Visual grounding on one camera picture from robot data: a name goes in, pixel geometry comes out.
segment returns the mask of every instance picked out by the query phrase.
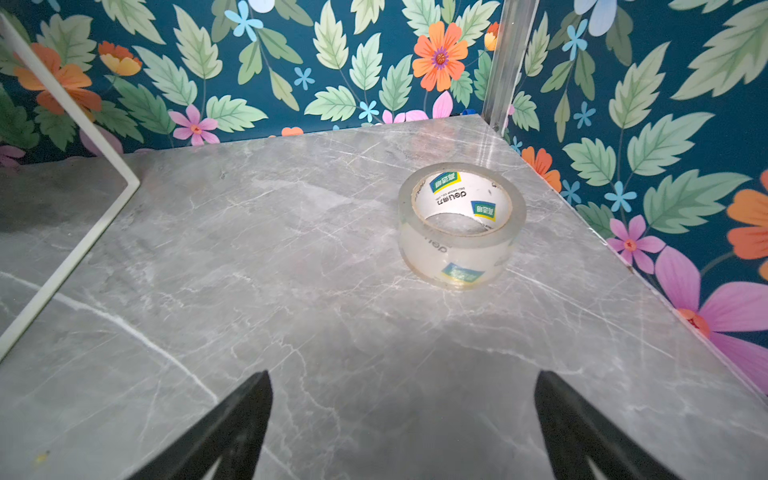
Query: blue flower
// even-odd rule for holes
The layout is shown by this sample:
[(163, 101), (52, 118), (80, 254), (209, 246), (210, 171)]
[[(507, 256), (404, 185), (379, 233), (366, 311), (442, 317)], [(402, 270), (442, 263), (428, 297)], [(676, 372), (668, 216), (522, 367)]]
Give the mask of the blue flower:
[(595, 113), (594, 108), (590, 108), (587, 110), (587, 102), (582, 101), (581, 102), (581, 113), (580, 114), (574, 114), (574, 120), (578, 120), (578, 125), (576, 125), (576, 128), (581, 128), (582, 124), (587, 124), (588, 127), (592, 126), (592, 120), (589, 119), (592, 115)]
[(621, 182), (616, 182), (614, 189), (616, 190), (615, 194), (605, 194), (605, 200), (612, 200), (614, 202), (613, 206), (611, 207), (611, 211), (618, 212), (619, 206), (621, 206), (627, 213), (630, 213), (632, 211), (632, 207), (629, 206), (627, 200), (634, 200), (637, 198), (637, 194), (635, 192), (625, 193), (624, 184)]
[(304, 87), (304, 91), (306, 91), (307, 86), (306, 84), (313, 84), (315, 83), (314, 78), (310, 78), (310, 73), (312, 73), (312, 68), (307, 67), (307, 69), (304, 71), (304, 73), (301, 73), (301, 68), (295, 67), (293, 71), (296, 72), (299, 77), (293, 81), (293, 84), (297, 87), (299, 84), (301, 84), (302, 87)]
[(251, 41), (256, 41), (256, 32), (253, 31), (253, 28), (264, 28), (264, 23), (255, 18), (248, 18), (250, 10), (248, 9), (248, 4), (245, 0), (240, 0), (240, 3), (237, 4), (237, 9), (240, 10), (239, 15), (231, 10), (224, 12), (228, 19), (237, 23), (237, 27), (235, 27), (235, 31), (233, 32), (234, 35), (236, 37), (242, 37), (243, 32), (245, 31), (248, 33), (248, 38), (250, 38)]
[(576, 59), (576, 49), (579, 50), (586, 50), (587, 49), (587, 41), (583, 38), (579, 38), (584, 34), (584, 30), (587, 29), (587, 20), (582, 20), (580, 24), (578, 24), (578, 31), (574, 29), (573, 25), (568, 26), (568, 37), (571, 39), (570, 41), (566, 41), (565, 45), (563, 45), (563, 51), (571, 51), (571, 61)]
[(360, 108), (362, 108), (362, 113), (358, 116), (359, 119), (363, 119), (365, 117), (368, 118), (368, 123), (373, 121), (373, 115), (378, 115), (378, 110), (373, 110), (373, 108), (376, 106), (376, 100), (371, 101), (371, 105), (367, 105), (364, 101), (360, 102)]
[(573, 185), (568, 184), (568, 180), (563, 180), (563, 191), (560, 192), (560, 195), (562, 195), (565, 200), (568, 200), (568, 205), (573, 205), (572, 202), (576, 202), (577, 204), (581, 203), (581, 197), (576, 194), (576, 190), (578, 190), (580, 186), (578, 180), (575, 181)]
[[(43, 0), (32, 0), (32, 3), (34, 3), (36, 5), (37, 4), (41, 4), (42, 2), (43, 2)], [(58, 2), (56, 0), (48, 0), (48, 4), (51, 6), (51, 8), (53, 8), (54, 12), (60, 12), (61, 11), (61, 6), (58, 4)]]
[(518, 152), (518, 155), (520, 155), (520, 149), (523, 148), (523, 142), (518, 141), (517, 137), (512, 137), (512, 143), (509, 144), (510, 147), (512, 147), (512, 150)]

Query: packing tape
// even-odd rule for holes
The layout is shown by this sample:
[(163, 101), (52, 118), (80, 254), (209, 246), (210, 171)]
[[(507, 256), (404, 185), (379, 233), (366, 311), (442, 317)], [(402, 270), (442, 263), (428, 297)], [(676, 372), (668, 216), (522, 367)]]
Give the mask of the packing tape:
[[(499, 276), (525, 223), (518, 189), (472, 164), (424, 167), (400, 187), (398, 201), (402, 258), (416, 275), (448, 289), (476, 288)], [(480, 231), (443, 227), (435, 221), (439, 214), (469, 217)]]

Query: marble tabletop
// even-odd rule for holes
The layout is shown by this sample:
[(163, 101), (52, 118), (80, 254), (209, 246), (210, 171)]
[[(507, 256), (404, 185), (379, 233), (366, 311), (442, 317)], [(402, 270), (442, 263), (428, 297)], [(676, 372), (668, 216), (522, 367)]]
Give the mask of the marble tabletop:
[[(263, 369), (258, 479), (552, 478), (541, 369), (683, 478), (765, 478), (763, 400), (477, 116), (128, 160), (139, 191), (0, 363), (4, 480), (124, 478)], [(399, 186), (443, 161), (528, 204), (481, 289), (400, 257)], [(0, 180), (35, 199), (0, 196), (6, 319), (120, 189), (101, 159)]]

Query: tape roll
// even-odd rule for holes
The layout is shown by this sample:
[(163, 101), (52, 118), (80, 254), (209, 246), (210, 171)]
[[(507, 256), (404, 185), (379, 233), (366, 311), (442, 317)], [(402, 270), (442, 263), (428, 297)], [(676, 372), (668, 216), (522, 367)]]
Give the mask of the tape roll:
[[(472, 164), (424, 167), (400, 187), (398, 201), (402, 258), (416, 275), (447, 289), (476, 288), (499, 276), (525, 223), (518, 189)], [(442, 226), (441, 214), (473, 219), (476, 233)]]

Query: wall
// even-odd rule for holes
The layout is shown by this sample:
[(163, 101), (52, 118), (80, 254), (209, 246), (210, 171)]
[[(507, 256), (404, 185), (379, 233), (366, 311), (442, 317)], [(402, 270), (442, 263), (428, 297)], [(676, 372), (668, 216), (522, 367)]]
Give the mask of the wall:
[(768, 1), (541, 0), (534, 28), (509, 143), (768, 393)]
[[(4, 5), (125, 152), (480, 111), (492, 57), (485, 38), (495, 44), (486, 32), (501, 15), (489, 0)], [(417, 45), (430, 25), (451, 23), (450, 45), (437, 26)], [(430, 42), (445, 47), (453, 79), (432, 72)], [(0, 82), (3, 167), (98, 152), (4, 43)]]

